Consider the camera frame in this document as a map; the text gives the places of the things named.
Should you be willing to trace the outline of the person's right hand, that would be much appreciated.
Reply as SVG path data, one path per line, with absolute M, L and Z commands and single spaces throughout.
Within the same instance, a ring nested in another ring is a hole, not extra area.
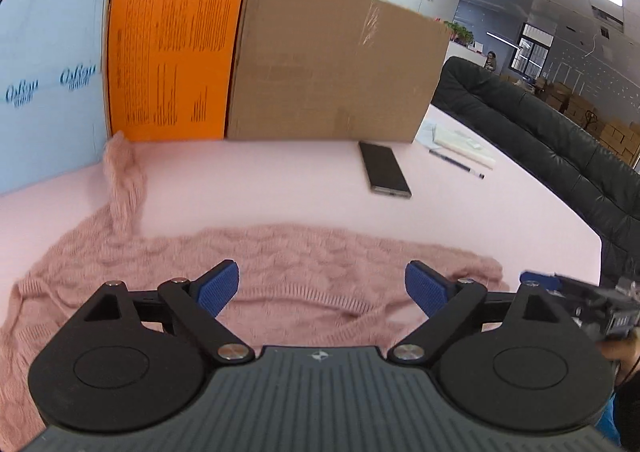
M 600 342 L 599 349 L 606 360 L 617 363 L 615 385 L 622 386 L 639 371 L 640 340 L 638 328 L 620 340 Z

